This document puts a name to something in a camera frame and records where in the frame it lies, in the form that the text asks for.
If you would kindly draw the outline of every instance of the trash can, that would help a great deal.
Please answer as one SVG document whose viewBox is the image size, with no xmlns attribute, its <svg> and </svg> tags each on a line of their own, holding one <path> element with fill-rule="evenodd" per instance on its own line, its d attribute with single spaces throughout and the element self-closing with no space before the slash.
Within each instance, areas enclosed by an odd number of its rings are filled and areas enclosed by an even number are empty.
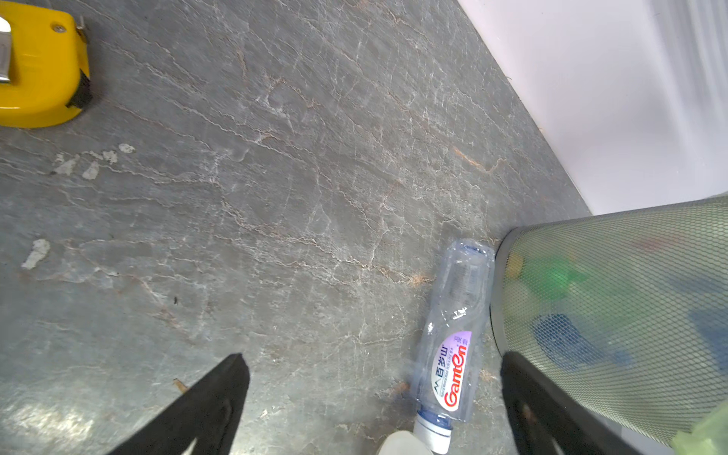
<svg viewBox="0 0 728 455">
<path fill-rule="evenodd" d="M 728 197 L 514 229 L 491 318 L 501 354 L 669 444 L 728 397 Z"/>
</svg>

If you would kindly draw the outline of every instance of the wire mesh basket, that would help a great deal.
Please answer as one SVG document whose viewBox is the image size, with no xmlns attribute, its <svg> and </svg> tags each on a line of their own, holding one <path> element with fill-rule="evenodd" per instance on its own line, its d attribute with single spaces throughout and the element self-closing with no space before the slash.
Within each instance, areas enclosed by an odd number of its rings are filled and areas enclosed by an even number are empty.
<svg viewBox="0 0 728 455">
<path fill-rule="evenodd" d="M 514 229 L 499 351 L 662 443 L 728 397 L 728 197 Z"/>
</svg>

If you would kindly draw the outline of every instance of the water bottle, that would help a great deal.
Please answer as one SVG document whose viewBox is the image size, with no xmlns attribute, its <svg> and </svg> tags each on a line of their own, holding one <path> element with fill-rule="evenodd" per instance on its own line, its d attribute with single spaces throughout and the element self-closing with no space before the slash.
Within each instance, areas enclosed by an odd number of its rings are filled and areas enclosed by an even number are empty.
<svg viewBox="0 0 728 455">
<path fill-rule="evenodd" d="M 436 454 L 450 447 L 452 421 L 466 422 L 483 362 L 495 252 L 475 240 L 450 245 L 430 299 L 411 390 L 419 402 L 413 433 Z"/>
</svg>

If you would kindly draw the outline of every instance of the gray floor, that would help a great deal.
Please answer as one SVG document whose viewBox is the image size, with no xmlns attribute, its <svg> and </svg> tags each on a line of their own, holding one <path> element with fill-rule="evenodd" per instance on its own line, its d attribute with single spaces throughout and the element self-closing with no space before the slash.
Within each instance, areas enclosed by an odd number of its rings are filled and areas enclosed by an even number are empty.
<svg viewBox="0 0 728 455">
<path fill-rule="evenodd" d="M 242 352 L 236 454 L 372 454 L 445 246 L 587 215 L 454 0 L 39 4 L 98 96 L 0 129 L 2 453 L 103 453 Z M 485 343 L 453 455 L 515 451 Z"/>
</svg>

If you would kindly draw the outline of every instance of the white wall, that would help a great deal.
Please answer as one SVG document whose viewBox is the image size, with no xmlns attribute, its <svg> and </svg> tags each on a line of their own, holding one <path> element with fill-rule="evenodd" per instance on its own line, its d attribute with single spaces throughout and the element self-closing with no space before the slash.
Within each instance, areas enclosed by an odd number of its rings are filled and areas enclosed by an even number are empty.
<svg viewBox="0 0 728 455">
<path fill-rule="evenodd" d="M 594 214 L 728 191 L 725 2 L 459 1 Z"/>
</svg>

